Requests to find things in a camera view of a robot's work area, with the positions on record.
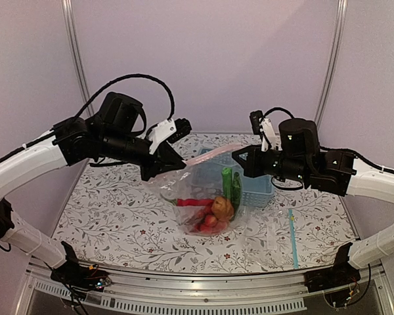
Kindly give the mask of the smooth green cucumber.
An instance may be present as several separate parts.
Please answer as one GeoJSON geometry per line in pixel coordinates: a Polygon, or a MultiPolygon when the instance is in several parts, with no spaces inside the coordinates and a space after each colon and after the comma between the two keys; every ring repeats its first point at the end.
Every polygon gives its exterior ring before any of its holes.
{"type": "Polygon", "coordinates": [[[230,167],[224,167],[222,172],[222,185],[223,185],[223,196],[231,201],[232,200],[232,180],[233,173],[230,167]]]}

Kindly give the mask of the dark green bumpy cucumber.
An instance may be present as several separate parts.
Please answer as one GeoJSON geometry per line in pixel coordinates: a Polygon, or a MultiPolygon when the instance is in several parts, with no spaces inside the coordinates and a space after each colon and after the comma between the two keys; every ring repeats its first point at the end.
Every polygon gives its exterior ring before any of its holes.
{"type": "Polygon", "coordinates": [[[239,210],[241,198],[242,198],[241,176],[239,172],[235,172],[232,180],[232,200],[231,200],[235,212],[239,210]]]}

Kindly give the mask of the red chili pepper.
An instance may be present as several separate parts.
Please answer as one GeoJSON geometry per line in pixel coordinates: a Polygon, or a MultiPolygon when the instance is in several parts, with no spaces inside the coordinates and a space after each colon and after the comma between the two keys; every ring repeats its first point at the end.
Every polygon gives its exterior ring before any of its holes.
{"type": "Polygon", "coordinates": [[[214,200],[213,199],[181,199],[181,198],[174,198],[174,199],[166,199],[167,202],[173,204],[177,207],[205,207],[211,205],[214,200]]]}

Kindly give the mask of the clear pink zipper bag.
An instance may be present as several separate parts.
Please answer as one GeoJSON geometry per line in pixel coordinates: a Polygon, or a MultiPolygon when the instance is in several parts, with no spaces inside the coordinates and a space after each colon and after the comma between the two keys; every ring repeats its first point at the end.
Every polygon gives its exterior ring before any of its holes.
{"type": "MultiPolygon", "coordinates": [[[[178,171],[170,171],[168,173],[158,175],[156,178],[147,182],[146,187],[163,202],[168,204],[175,215],[175,222],[179,230],[185,234],[193,236],[203,236],[198,234],[190,234],[185,226],[186,222],[201,209],[208,209],[211,211],[211,205],[202,207],[177,207],[166,201],[166,199],[215,199],[217,196],[223,194],[214,194],[207,192],[197,192],[191,185],[191,178],[193,175],[193,167],[203,161],[208,160],[211,156],[223,152],[231,152],[243,148],[242,144],[228,144],[212,150],[208,150],[197,157],[186,161],[186,167],[178,171]]],[[[229,227],[224,232],[230,232],[237,228],[243,228],[247,223],[248,206],[240,204],[239,210],[234,212],[234,216],[229,221],[229,227]]]]}

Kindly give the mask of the brown potato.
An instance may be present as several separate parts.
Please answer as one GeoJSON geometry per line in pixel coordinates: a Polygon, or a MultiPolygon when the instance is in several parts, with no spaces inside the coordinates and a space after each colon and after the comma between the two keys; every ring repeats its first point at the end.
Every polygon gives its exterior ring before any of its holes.
{"type": "Polygon", "coordinates": [[[217,196],[211,206],[211,212],[219,221],[230,221],[234,216],[234,207],[229,199],[217,196]]]}

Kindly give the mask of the red lychee fruit bunch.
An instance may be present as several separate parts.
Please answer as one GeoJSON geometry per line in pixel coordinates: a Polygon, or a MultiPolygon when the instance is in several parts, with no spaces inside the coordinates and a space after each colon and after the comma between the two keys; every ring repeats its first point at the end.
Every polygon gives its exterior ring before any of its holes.
{"type": "Polygon", "coordinates": [[[201,209],[186,222],[185,226],[190,234],[214,236],[226,231],[229,221],[221,221],[208,209],[201,209]]]}

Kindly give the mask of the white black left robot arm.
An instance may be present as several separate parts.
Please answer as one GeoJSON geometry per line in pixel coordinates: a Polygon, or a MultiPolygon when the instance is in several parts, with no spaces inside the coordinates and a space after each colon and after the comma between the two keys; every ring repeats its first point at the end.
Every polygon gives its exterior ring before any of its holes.
{"type": "Polygon", "coordinates": [[[98,90],[104,100],[90,117],[69,117],[0,158],[0,247],[13,248],[41,261],[51,278],[65,285],[99,290],[110,283],[99,266],[83,266],[74,248],[32,226],[17,213],[8,195],[42,178],[54,179],[84,161],[94,167],[136,165],[143,181],[185,168],[173,144],[191,131],[189,120],[175,118],[175,99],[169,95],[169,114],[149,125],[143,104],[133,97],[98,90]]]}

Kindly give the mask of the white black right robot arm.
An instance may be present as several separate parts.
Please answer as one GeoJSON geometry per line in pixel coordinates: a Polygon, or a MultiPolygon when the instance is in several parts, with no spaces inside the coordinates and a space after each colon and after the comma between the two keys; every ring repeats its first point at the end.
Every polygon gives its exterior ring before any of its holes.
{"type": "MultiPolygon", "coordinates": [[[[269,175],[284,182],[293,180],[337,196],[363,196],[394,204],[394,169],[379,166],[360,153],[320,145],[314,121],[291,115],[278,126],[280,148],[268,113],[250,113],[252,131],[262,141],[232,153],[245,177],[269,175]]],[[[394,253],[394,223],[364,239],[339,247],[331,267],[308,271],[305,286],[310,292],[347,285],[360,280],[360,270],[394,253]]]]}

